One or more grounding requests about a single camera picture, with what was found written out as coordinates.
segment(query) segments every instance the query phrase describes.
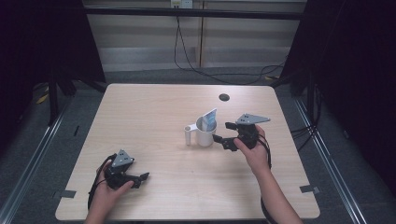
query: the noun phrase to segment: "white mug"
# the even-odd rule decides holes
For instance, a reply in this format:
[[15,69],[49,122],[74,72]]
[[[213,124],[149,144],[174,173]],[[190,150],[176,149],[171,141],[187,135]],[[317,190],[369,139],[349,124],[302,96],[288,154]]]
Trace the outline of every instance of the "white mug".
[[202,117],[191,125],[184,128],[184,133],[186,134],[186,145],[191,144],[191,133],[196,132],[195,140],[201,147],[209,147],[213,144],[213,134],[216,133],[217,123],[215,122],[215,129],[211,132],[202,131]]

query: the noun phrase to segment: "wooden table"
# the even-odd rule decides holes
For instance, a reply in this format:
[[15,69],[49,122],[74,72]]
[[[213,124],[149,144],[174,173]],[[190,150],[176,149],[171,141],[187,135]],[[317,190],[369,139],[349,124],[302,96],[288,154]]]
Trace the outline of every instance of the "wooden table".
[[[230,96],[223,102],[222,93]],[[217,134],[235,137],[225,122],[249,113],[271,119],[261,123],[272,153],[272,172],[301,218],[319,215],[304,167],[274,90],[270,87],[215,85],[108,86],[67,190],[56,211],[60,220],[87,215],[88,192],[103,160],[124,149],[135,158],[128,175],[150,172],[140,189],[125,194],[108,218],[116,220],[262,219],[260,190],[244,155],[220,144],[199,147],[194,134],[186,146],[184,127],[216,108]]]

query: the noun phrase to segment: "electrical outlet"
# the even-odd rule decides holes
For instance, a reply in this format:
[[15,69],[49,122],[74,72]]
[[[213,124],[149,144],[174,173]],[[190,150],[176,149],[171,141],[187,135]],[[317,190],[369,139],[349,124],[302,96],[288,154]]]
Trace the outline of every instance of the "electrical outlet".
[[182,8],[192,8],[192,0],[181,0]]
[[171,8],[181,8],[180,0],[171,0]]

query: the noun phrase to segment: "black cable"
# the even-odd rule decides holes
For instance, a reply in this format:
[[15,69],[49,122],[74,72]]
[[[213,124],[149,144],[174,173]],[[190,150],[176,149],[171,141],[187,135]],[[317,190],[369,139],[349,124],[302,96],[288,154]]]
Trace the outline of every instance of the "black cable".
[[[308,138],[303,142],[303,144],[297,149],[298,152],[300,152],[303,147],[308,143],[308,141],[314,136],[315,132],[318,130],[318,123],[319,123],[319,119],[321,116],[321,104],[322,104],[322,95],[320,94],[319,90],[318,90],[318,86],[315,87],[315,100],[317,103],[317,117],[313,120],[313,123],[305,128],[302,128],[300,130],[305,130],[304,133],[306,133],[306,131],[309,131],[310,134],[308,136]],[[299,137],[302,136],[302,133],[298,133],[296,135],[293,136],[293,139],[297,139]]]
[[262,212],[264,213],[265,217],[267,220],[272,223],[276,224],[275,220],[273,217],[271,217],[270,213],[268,212],[267,208],[265,207],[264,201],[262,200],[262,197],[260,197],[260,204],[262,205]]
[[257,141],[259,141],[265,148],[265,150],[267,151],[267,161],[268,161],[268,166],[270,167],[270,169],[272,168],[272,163],[271,163],[271,151],[270,148],[268,146],[267,141],[265,140],[265,142],[263,142],[261,139],[257,139]]
[[[184,49],[184,54],[185,54],[185,57],[186,57],[186,59],[187,59],[187,62],[188,62],[188,64],[189,64],[189,67],[190,67],[190,68],[183,68],[183,67],[181,67],[181,66],[177,63],[176,55],[177,55],[178,35],[180,35],[180,39],[181,39],[181,42],[182,42],[182,45],[183,45],[183,49]],[[189,57],[188,57],[188,55],[187,55],[187,51],[186,51],[186,46],[185,46],[185,43],[184,43],[183,34],[181,33],[181,29],[180,29],[180,20],[179,20],[179,17],[177,17],[177,34],[176,34],[176,42],[175,42],[175,49],[174,49],[174,62],[175,62],[175,65],[176,65],[179,69],[181,69],[181,70],[183,70],[183,71],[195,72],[195,73],[197,73],[197,74],[199,74],[199,75],[201,75],[201,76],[210,77],[210,78],[215,79],[216,81],[223,82],[223,83],[226,83],[226,84],[231,84],[231,85],[250,85],[250,84],[256,83],[256,82],[258,82],[258,81],[260,81],[260,80],[262,79],[262,76],[263,76],[263,75],[270,74],[270,73],[274,72],[276,69],[278,69],[278,68],[280,68],[280,67],[283,67],[283,64],[285,63],[285,62],[283,62],[283,63],[278,64],[278,65],[268,65],[268,66],[264,66],[264,68],[261,70],[261,72],[260,72],[259,74],[213,74],[213,75],[209,75],[209,74],[207,74],[207,73],[205,73],[205,72],[198,71],[198,70],[196,70],[196,69],[191,65],[190,59],[189,59]],[[270,70],[270,71],[264,73],[263,71],[264,71],[266,68],[268,68],[268,67],[274,67],[274,69],[272,69],[272,70]],[[229,81],[225,81],[225,80],[216,78],[216,76],[254,76],[254,77],[257,77],[257,78],[254,79],[253,81],[249,81],[249,82],[245,82],[245,83],[232,83],[232,82],[229,82]]]
[[105,178],[105,179],[99,181],[99,182],[96,184],[96,187],[98,187],[102,182],[105,182],[105,181],[107,181],[108,179],[109,179],[109,178]]
[[88,210],[90,210],[91,203],[92,203],[92,199],[93,199],[93,195],[95,195],[96,188],[98,187],[98,185],[99,185],[101,182],[105,181],[105,179],[104,179],[104,180],[100,181],[99,183],[96,183],[96,182],[98,181],[98,178],[99,178],[100,173],[101,173],[102,170],[103,170],[103,167],[106,165],[106,163],[107,163],[109,160],[114,160],[116,157],[117,157],[117,154],[113,154],[113,155],[107,157],[107,158],[105,159],[105,161],[102,163],[102,165],[99,167],[98,172],[96,173],[96,178],[93,180],[93,184],[92,184],[92,187],[91,187],[91,191],[89,192],[90,197],[88,198]]
[[306,131],[307,129],[309,129],[309,128],[311,128],[311,127],[313,127],[313,125],[309,125],[309,126],[306,126],[306,127],[301,128],[301,129],[296,129],[296,130],[293,130],[293,131],[290,131],[290,132],[291,132],[291,133],[299,133],[299,132],[301,132],[301,131]]

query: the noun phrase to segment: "aluminum rail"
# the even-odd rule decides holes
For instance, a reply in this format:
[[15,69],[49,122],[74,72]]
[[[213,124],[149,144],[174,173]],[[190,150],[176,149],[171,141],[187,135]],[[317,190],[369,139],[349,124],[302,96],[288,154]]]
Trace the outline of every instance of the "aluminum rail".
[[12,219],[14,218],[25,193],[27,192],[31,182],[33,181],[39,165],[43,161],[48,151],[53,137],[58,132],[59,126],[61,125],[64,118],[64,112],[69,107],[71,101],[72,98],[67,99],[67,102],[65,103],[65,106],[59,114],[58,118],[52,123],[51,126],[47,128],[44,136],[41,138],[41,141],[35,150],[35,154],[32,156],[32,159],[30,159],[29,163],[26,164],[26,168],[23,171],[23,174],[21,175],[17,185],[15,186],[14,190],[12,190],[12,192],[9,194],[7,200],[3,204],[3,207],[0,210],[1,224],[11,223]]
[[267,19],[300,21],[307,17],[323,15],[305,15],[295,12],[237,11],[217,9],[189,9],[164,7],[29,7],[30,10],[65,11],[67,13],[85,13],[92,15],[125,15],[125,16],[170,16],[170,17],[208,17],[236,19]]
[[[311,121],[306,114],[306,107],[301,99],[296,99],[295,104],[300,112],[301,117],[303,118],[304,124],[306,127],[311,126]],[[357,203],[355,197],[352,192],[349,190],[347,183],[344,178],[341,176],[340,171],[337,168],[334,160],[332,159],[332,154],[329,149],[327,149],[326,145],[322,137],[320,136],[318,130],[313,131],[312,128],[309,128],[309,133],[312,134],[312,140],[314,141],[315,146],[317,147],[318,153],[323,160],[323,163],[329,172],[330,177],[332,178],[332,182],[337,188],[338,193],[340,194],[341,200],[346,207],[350,217],[352,218],[353,223],[356,224],[366,224],[366,220],[364,215]]]

